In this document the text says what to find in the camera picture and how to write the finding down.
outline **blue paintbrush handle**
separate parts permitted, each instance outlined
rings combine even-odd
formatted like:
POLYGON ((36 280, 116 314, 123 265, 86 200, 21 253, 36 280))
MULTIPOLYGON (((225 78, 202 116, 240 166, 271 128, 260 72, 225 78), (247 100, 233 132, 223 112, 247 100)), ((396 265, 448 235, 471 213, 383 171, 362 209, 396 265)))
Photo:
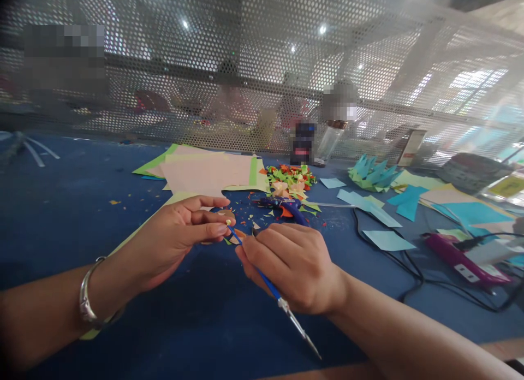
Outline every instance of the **blue paintbrush handle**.
MULTIPOLYGON (((235 231, 229 226, 228 228, 229 228, 229 231, 233 233, 233 236, 237 239, 237 241, 240 242, 240 244, 242 244, 242 241, 240 240, 239 236, 236 235, 235 231)), ((266 283, 267 288, 269 289, 269 291, 271 291, 271 294, 273 294, 275 299, 276 300, 280 299, 281 295, 278 292, 277 288, 273 285, 273 283, 271 283, 271 281, 258 268, 257 268, 257 271, 260 274, 260 276, 262 277, 262 279, 264 280, 264 283, 266 283)))

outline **finger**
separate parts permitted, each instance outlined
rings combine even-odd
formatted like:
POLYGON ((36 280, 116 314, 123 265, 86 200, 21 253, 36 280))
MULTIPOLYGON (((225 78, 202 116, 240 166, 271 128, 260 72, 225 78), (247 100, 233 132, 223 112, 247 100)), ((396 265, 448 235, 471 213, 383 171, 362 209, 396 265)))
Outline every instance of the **finger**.
POLYGON ((285 286, 291 278, 291 270, 271 249, 253 236, 244 238, 242 247, 247 259, 272 281, 276 287, 285 286))
POLYGON ((273 230, 277 233, 280 233, 281 235, 283 235, 289 241, 291 241, 292 243, 296 245, 304 246, 305 244, 309 242, 309 240, 311 240, 311 238, 308 237, 308 234, 307 234, 311 229, 305 226, 300 226, 300 227, 306 228, 306 230, 302 230, 302 229, 296 229, 293 226, 294 224, 291 224, 291 223, 282 223, 282 224, 273 223, 272 225, 269 226, 268 230, 273 230))
POLYGON ((222 237, 228 231, 224 223, 206 223, 180 227, 178 238, 187 246, 222 237))
POLYGON ((293 259, 296 258, 296 253, 299 249, 296 243, 277 231, 273 225, 260 232, 260 234, 257 235, 257 240, 269 248, 281 261, 291 268, 291 263, 293 259))
POLYGON ((237 246, 235 248, 235 253, 239 257, 240 261, 242 262, 244 273, 246 274, 248 279, 251 279, 258 287, 264 290, 269 296, 273 296, 269 288, 266 286, 266 283, 264 283, 264 280, 258 273, 257 269, 254 267, 253 264, 249 262, 247 255, 244 252, 244 249, 242 248, 242 246, 237 246))
POLYGON ((204 195, 198 195, 189 197, 185 200, 174 203, 173 206, 183 206, 191 212, 196 212, 203 206, 208 207, 225 207, 228 206, 230 201, 225 197, 210 197, 204 195))
POLYGON ((220 215, 210 211, 200 210, 191 214, 191 224, 227 223, 228 220, 231 220, 231 226, 236 224, 236 220, 230 216, 220 215))

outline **left hand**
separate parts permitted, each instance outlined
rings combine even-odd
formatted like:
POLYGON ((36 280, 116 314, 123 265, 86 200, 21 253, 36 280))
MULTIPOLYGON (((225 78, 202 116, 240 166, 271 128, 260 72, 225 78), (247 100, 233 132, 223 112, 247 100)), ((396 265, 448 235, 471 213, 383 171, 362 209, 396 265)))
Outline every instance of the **left hand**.
POLYGON ((228 216, 201 210, 224 207, 227 198, 195 196, 163 206, 118 252, 108 258, 129 272, 138 273, 141 291, 148 291, 169 278, 194 244, 220 242, 230 234, 228 216))

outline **right hand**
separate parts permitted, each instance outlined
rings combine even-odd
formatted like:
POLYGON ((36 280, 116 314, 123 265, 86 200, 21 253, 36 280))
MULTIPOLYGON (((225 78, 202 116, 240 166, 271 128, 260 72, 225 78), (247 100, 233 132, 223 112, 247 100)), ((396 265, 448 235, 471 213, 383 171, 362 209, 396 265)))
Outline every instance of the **right hand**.
POLYGON ((298 224, 274 223, 235 248, 246 276, 272 295, 257 268, 292 310, 328 314, 346 299, 343 271, 331 262, 322 234, 298 224))

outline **forearm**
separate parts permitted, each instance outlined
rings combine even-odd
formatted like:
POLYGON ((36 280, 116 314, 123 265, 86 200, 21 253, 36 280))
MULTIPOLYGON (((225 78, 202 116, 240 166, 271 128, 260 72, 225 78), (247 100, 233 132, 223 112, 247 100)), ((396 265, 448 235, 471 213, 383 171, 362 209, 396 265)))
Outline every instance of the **forearm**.
MULTIPOLYGON (((90 267, 2 293, 2 342, 18 369, 36 365, 90 330, 79 309, 80 284, 90 267)), ((138 286, 136 277, 111 256, 91 275, 91 307, 100 319, 108 318, 138 293, 138 286)))
POLYGON ((342 274, 346 303, 329 319, 388 378, 521 378, 480 347, 420 312, 342 274))

